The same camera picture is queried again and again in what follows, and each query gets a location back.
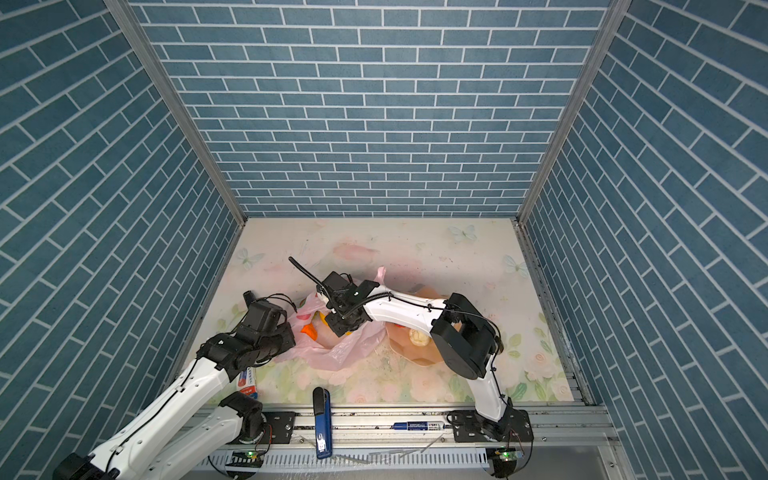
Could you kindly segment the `orange fake tangerine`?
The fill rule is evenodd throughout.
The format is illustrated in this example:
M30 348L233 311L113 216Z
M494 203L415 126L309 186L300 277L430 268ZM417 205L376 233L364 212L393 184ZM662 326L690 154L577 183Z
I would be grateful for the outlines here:
M318 339L318 333L315 327L309 323L306 324L302 329L301 332L305 335L307 335L312 341L317 341Z

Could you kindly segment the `pink plastic bag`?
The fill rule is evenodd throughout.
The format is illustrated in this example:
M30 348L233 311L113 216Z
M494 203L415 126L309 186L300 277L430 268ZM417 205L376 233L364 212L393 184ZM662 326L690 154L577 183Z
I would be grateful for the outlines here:
M299 304L296 312L290 311L291 325L296 346L276 357L276 362L301 360L317 370L338 371L353 366L372 354L386 338L383 323L367 322L357 330L337 337L325 322L329 312L320 294L311 291ZM312 341L301 329L311 323L318 333Z

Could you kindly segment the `beige fake garlic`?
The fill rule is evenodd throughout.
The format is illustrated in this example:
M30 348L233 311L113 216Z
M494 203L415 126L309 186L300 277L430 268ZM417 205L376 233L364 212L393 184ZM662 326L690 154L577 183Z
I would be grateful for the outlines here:
M409 330L408 338L411 344L416 347L426 347L429 345L431 341L431 338L429 335L416 329Z

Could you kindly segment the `pink scalloped bowl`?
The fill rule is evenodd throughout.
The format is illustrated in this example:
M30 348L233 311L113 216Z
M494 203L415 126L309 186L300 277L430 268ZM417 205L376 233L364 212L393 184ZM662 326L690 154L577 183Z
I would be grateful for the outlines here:
M411 344L408 338L410 329L394 323L387 323L386 331L390 348L402 358L419 366L426 367L443 363L443 358L432 339L426 347L416 347Z

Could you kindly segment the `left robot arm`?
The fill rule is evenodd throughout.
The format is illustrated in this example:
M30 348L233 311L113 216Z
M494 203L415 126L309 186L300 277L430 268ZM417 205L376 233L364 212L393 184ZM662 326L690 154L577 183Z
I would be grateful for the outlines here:
M243 371L295 345L284 308L250 291L243 297L246 312L231 331L206 340L191 365L134 420L92 452L68 455L53 478L179 479L227 443L269 440L272 429L262 404L240 391L221 400L201 424L183 429Z

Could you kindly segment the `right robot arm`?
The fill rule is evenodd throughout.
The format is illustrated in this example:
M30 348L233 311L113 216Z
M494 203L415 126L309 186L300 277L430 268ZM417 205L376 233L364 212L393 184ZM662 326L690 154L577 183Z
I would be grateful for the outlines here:
M448 415L456 441L534 440L528 413L514 407L496 378L494 361L503 352L501 333L465 296L424 298L393 291L377 281L355 283L337 272L313 282L329 309L326 322L339 337L375 322L428 335L445 365L467 381L474 399L472 410Z

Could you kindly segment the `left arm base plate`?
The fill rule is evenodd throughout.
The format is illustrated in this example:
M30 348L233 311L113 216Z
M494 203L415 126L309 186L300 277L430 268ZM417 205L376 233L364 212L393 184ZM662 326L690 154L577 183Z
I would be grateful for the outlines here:
M297 414L291 411L251 413L243 420L237 442L243 444L288 444Z

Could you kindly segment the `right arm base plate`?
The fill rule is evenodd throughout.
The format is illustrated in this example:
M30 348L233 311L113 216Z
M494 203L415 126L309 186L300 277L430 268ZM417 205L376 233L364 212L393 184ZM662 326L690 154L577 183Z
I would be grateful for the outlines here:
M457 443L520 442L534 440L527 411L508 406L499 421L492 421L474 410L453 410L446 414Z

